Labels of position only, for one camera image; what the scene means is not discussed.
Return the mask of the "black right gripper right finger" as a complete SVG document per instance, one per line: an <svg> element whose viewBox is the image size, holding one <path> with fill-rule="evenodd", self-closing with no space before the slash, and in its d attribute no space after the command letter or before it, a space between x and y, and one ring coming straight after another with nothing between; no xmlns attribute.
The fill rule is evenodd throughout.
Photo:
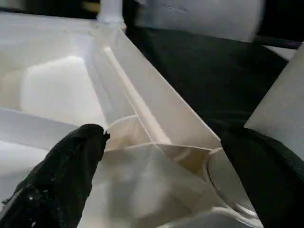
<svg viewBox="0 0 304 228"><path fill-rule="evenodd" d="M265 228L304 226L304 162L278 140L230 128L221 145Z"/></svg>

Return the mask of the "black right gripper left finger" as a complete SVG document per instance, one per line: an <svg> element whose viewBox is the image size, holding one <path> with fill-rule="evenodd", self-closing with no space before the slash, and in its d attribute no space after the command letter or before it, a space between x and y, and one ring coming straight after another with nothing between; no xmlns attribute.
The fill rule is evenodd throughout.
<svg viewBox="0 0 304 228"><path fill-rule="evenodd" d="M49 151L3 201L2 228L76 228L110 133L84 124Z"/></svg>

